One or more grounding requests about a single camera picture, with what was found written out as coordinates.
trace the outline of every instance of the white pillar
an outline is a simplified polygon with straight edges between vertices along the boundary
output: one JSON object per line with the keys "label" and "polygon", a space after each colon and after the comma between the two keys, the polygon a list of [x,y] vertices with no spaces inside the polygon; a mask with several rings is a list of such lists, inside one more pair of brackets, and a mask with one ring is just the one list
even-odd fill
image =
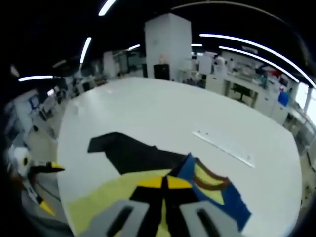
{"label": "white pillar", "polygon": [[115,77],[115,62],[111,51],[103,54],[103,74],[111,78]]}
{"label": "white pillar", "polygon": [[148,77],[154,78],[154,65],[163,57],[170,66],[170,80],[179,80],[179,69],[191,59],[191,22],[173,14],[159,16],[146,22],[145,41]]}
{"label": "white pillar", "polygon": [[311,101],[311,97],[312,97],[312,88],[309,87],[308,88],[308,92],[307,92],[307,98],[306,98],[306,102],[305,102],[305,106],[304,106],[304,113],[307,113],[307,109],[308,109],[308,106],[310,105],[310,101]]}

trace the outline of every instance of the laboratory bench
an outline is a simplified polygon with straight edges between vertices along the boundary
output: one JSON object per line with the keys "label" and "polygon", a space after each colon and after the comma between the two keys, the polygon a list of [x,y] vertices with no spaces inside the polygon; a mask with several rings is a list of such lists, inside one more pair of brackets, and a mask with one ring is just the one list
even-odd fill
{"label": "laboratory bench", "polygon": [[267,79],[262,85],[256,77],[246,77],[238,73],[209,74],[206,76],[206,90],[228,96],[230,90],[236,89],[242,95],[251,97],[251,107],[283,125],[289,113],[289,107],[278,102],[280,84]]}

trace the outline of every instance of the cable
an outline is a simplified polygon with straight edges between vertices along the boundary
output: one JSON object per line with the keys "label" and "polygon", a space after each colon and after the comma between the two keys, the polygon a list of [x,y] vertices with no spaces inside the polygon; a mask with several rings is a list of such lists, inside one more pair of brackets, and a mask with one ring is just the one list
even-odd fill
{"label": "cable", "polygon": [[40,184],[38,181],[36,181],[36,184],[38,184],[42,189],[44,189],[44,191],[46,191],[47,193],[49,193],[52,197],[54,197],[56,200],[58,200],[59,202],[61,202],[60,198],[58,198],[56,195],[52,194],[49,190],[47,190],[47,188],[45,188],[42,184]]}
{"label": "cable", "polygon": [[306,152],[306,156],[307,156],[308,164],[310,165],[312,171],[313,171],[314,173],[316,173],[316,170],[315,170],[315,169],[313,168],[313,166],[312,166],[311,157],[310,157],[310,154],[309,154],[308,152]]}

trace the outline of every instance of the equipment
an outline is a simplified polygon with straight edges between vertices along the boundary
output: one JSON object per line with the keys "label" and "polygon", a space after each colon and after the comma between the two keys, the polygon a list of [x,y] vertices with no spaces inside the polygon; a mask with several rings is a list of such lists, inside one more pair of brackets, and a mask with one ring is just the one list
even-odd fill
{"label": "equipment", "polygon": [[169,64],[154,65],[154,76],[156,79],[170,80]]}
{"label": "equipment", "polygon": [[53,210],[49,208],[43,198],[35,191],[33,184],[36,175],[39,173],[56,173],[65,170],[62,166],[54,162],[34,161],[29,150],[25,147],[15,147],[11,145],[8,151],[9,166],[8,172],[13,180],[22,183],[28,195],[44,211],[55,216]]}

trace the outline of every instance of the window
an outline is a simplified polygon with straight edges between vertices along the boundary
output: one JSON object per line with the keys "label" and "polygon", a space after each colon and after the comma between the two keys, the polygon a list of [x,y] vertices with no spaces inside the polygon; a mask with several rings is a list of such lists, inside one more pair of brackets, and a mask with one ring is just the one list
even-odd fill
{"label": "window", "polygon": [[312,90],[311,101],[307,108],[307,115],[311,118],[313,124],[316,125],[316,89]]}
{"label": "window", "polygon": [[302,109],[305,106],[307,92],[308,92],[308,85],[304,83],[299,83],[295,101],[300,105]]}

